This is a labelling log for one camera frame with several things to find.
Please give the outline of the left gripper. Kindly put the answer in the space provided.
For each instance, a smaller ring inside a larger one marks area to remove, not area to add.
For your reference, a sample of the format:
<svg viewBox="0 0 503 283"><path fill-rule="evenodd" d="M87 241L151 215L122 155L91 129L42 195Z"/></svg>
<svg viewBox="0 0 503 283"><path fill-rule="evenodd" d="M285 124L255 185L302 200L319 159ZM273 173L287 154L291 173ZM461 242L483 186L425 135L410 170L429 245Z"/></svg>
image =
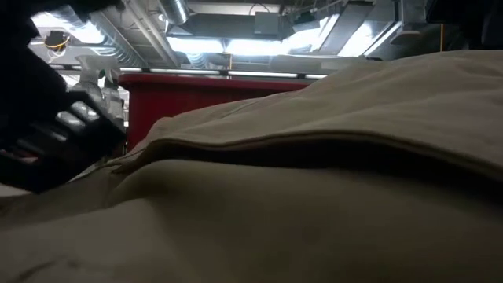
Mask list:
<svg viewBox="0 0 503 283"><path fill-rule="evenodd" d="M119 0L0 0L0 183L41 193L59 186L126 140L122 124L63 78L28 43L31 18L69 6L87 15Z"/></svg>

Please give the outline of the grey ceiling box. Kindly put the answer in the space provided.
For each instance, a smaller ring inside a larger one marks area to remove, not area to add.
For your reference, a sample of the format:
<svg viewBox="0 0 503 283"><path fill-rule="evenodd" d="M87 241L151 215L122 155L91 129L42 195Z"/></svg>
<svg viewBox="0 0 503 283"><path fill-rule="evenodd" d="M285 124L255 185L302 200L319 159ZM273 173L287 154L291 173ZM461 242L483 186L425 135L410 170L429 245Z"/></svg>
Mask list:
<svg viewBox="0 0 503 283"><path fill-rule="evenodd" d="M280 15L270 12L255 12L255 35L276 36L280 33Z"/></svg>

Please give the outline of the long ceiling light bar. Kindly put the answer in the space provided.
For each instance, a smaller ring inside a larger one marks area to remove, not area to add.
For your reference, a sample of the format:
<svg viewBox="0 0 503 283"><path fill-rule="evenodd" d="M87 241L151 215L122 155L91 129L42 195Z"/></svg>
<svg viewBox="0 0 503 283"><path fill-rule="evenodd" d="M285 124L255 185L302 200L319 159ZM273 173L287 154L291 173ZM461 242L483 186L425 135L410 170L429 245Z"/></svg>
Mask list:
<svg viewBox="0 0 503 283"><path fill-rule="evenodd" d="M80 65L71 64L50 64L55 70L65 71L81 71ZM234 71L234 70L208 70L208 69L180 69L180 68L135 68L135 67L120 67L123 73L156 73L156 74L171 74L171 75L212 75L212 76L242 76L242 77L264 77L264 78L280 78L280 79L323 79L327 75L322 74L303 74L303 73L286 73L286 72L254 72L254 71Z"/></svg>

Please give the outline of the beige garment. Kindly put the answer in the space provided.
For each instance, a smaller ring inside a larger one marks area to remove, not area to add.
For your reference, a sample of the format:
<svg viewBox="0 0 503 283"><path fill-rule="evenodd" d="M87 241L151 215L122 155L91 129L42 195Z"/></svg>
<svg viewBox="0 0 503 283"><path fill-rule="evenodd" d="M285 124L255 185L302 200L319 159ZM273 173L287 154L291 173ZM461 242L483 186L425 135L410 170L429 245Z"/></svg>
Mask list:
<svg viewBox="0 0 503 283"><path fill-rule="evenodd" d="M0 197L0 283L503 283L503 50L159 119Z"/></svg>

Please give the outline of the red plastic laundry bin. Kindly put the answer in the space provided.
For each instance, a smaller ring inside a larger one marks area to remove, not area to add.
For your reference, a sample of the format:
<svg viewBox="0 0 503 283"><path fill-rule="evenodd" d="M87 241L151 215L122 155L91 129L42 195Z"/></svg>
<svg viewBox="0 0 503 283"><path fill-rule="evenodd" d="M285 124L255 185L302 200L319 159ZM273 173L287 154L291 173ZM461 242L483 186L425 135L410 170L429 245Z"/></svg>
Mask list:
<svg viewBox="0 0 503 283"><path fill-rule="evenodd" d="M300 90L306 83L259 79L216 79L161 74L125 74L119 85L129 92L127 149L146 137L163 117L271 94Z"/></svg>

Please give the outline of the clear spray bottle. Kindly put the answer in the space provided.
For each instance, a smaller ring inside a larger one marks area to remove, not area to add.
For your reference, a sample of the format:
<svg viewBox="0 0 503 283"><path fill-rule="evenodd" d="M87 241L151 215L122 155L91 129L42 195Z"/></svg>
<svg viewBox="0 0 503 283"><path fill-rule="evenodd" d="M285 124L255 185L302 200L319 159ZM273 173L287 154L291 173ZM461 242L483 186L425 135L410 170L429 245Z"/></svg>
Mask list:
<svg viewBox="0 0 503 283"><path fill-rule="evenodd" d="M72 90L86 92L113 118L122 118L123 104L118 91L121 71L117 60L98 55L79 55L75 59L80 63L81 73Z"/></svg>

